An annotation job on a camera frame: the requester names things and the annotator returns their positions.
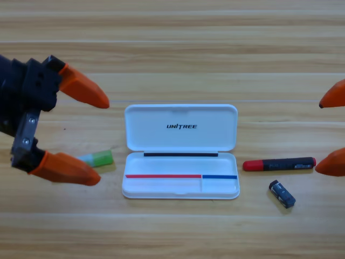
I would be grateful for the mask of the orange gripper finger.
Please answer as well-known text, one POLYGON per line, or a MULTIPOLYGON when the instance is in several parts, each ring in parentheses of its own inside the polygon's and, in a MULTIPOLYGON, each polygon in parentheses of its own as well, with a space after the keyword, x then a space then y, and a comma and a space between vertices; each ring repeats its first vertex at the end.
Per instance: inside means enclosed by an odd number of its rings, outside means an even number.
POLYGON ((345 105, 345 80, 333 85, 319 102, 320 108, 343 107, 345 105))
POLYGON ((329 176, 345 176, 345 149, 338 149, 330 153, 319 162, 315 170, 329 176))
POLYGON ((28 172, 55 183, 73 183, 95 186, 101 176, 85 162, 65 153, 52 154, 45 151, 39 165, 28 172))

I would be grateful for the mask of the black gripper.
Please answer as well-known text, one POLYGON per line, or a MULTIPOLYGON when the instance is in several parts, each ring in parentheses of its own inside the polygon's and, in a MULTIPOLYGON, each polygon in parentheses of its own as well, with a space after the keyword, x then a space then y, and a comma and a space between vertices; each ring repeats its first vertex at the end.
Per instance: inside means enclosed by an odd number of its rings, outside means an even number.
POLYGON ((26 63, 1 56, 1 132, 14 138, 12 167, 35 169, 41 163, 45 152, 35 132, 40 113, 56 106, 59 90, 79 102, 110 107, 98 84, 53 55, 26 63))

